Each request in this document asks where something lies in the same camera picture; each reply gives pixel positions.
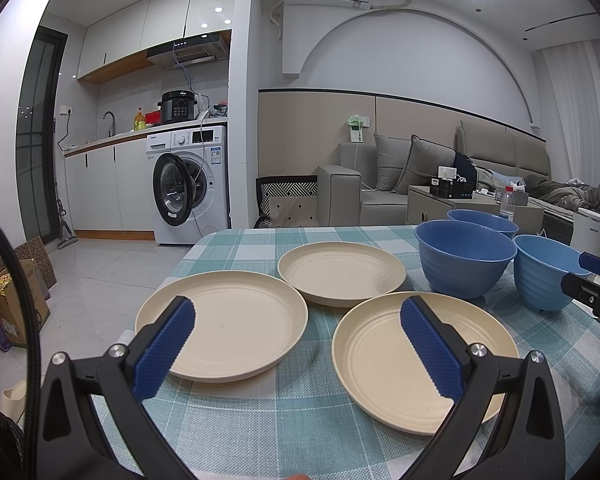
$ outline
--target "checkered tablecloth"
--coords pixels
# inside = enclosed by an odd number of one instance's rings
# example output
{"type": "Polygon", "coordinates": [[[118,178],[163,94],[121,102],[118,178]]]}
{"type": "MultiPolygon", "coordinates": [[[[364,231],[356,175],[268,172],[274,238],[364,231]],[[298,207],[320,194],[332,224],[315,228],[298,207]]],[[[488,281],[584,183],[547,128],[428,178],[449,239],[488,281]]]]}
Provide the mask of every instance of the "checkered tablecloth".
{"type": "MultiPolygon", "coordinates": [[[[412,226],[230,230],[206,236],[165,280],[210,270],[277,275],[280,256],[303,244],[347,241],[395,254],[407,269],[404,290],[430,290],[412,226]]],[[[544,316],[526,309],[512,265],[474,302],[513,336],[521,356],[546,355],[566,440],[567,478],[600,440],[600,325],[571,303],[544,316]]],[[[233,384],[195,384],[167,377],[144,405],[184,463],[201,479],[271,479],[302,472],[312,479],[398,479],[429,437],[392,430],[364,413],[331,363],[331,337],[344,312],[310,308],[304,335],[274,369],[233,384]]],[[[137,470],[106,405],[96,408],[120,462],[137,470]]],[[[462,468],[473,465],[493,420],[480,428],[462,468]]]]}

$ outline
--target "light blue bowl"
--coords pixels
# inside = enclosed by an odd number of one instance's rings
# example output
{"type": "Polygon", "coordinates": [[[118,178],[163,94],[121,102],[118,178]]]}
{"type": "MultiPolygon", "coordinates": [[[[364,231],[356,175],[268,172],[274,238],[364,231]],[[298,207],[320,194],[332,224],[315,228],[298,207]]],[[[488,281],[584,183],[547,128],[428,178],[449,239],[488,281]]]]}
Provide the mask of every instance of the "light blue bowl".
{"type": "Polygon", "coordinates": [[[432,220],[417,226],[415,235],[431,286],[462,300],[487,293],[518,252],[510,238],[469,222],[432,220]]]}
{"type": "Polygon", "coordinates": [[[570,304],[573,298],[562,293],[560,282],[567,272],[589,276],[578,264],[580,253],[542,236],[518,235],[513,241],[518,247],[513,277],[525,305],[538,312],[555,312],[570,304]]]}
{"type": "Polygon", "coordinates": [[[474,211],[472,209],[452,209],[446,213],[446,217],[449,218],[449,220],[459,220],[461,222],[484,225],[509,238],[513,238],[520,230],[517,225],[506,218],[490,215],[483,211],[474,211]]]}

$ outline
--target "sofa armrest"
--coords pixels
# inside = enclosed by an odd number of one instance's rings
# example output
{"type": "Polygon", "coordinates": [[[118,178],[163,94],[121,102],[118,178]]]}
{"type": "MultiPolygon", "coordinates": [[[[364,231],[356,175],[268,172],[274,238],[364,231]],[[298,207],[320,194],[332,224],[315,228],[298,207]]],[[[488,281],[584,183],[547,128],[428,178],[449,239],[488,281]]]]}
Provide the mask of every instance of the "sofa armrest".
{"type": "Polygon", "coordinates": [[[342,166],[318,166],[318,224],[357,226],[360,222],[360,172],[342,166]]]}

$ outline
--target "kitchen cabinet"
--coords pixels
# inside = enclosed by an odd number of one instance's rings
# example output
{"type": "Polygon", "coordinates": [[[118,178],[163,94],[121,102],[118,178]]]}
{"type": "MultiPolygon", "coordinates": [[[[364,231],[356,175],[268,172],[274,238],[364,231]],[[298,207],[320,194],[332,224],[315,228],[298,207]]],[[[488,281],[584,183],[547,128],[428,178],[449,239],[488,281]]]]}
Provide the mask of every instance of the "kitchen cabinet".
{"type": "Polygon", "coordinates": [[[93,228],[98,230],[122,230],[114,149],[115,146],[105,146],[87,153],[93,228]]]}
{"type": "Polygon", "coordinates": [[[94,23],[87,29],[78,78],[140,50],[149,0],[142,0],[94,23]]]}
{"type": "Polygon", "coordinates": [[[189,0],[150,0],[140,50],[184,37],[189,0]]]}
{"type": "Polygon", "coordinates": [[[146,163],[146,139],[130,140],[115,145],[116,181],[122,228],[125,231],[153,231],[151,222],[155,208],[149,188],[146,163]]]}
{"type": "Polygon", "coordinates": [[[69,211],[74,229],[94,229],[89,186],[88,159],[92,152],[68,156],[64,160],[66,188],[69,195],[69,211]]]}
{"type": "Polygon", "coordinates": [[[190,0],[185,37],[232,28],[232,24],[225,23],[225,20],[234,18],[234,5],[235,0],[190,0]]]}

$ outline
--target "rice cooker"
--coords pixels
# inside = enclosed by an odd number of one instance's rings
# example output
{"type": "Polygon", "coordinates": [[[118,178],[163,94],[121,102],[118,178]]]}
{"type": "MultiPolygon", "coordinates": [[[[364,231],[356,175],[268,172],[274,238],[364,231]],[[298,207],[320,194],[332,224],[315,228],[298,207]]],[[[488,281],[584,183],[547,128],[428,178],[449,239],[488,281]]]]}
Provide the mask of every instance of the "rice cooker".
{"type": "Polygon", "coordinates": [[[181,123],[194,121],[200,110],[196,95],[189,90],[174,90],[162,94],[160,107],[160,124],[181,123]]]}

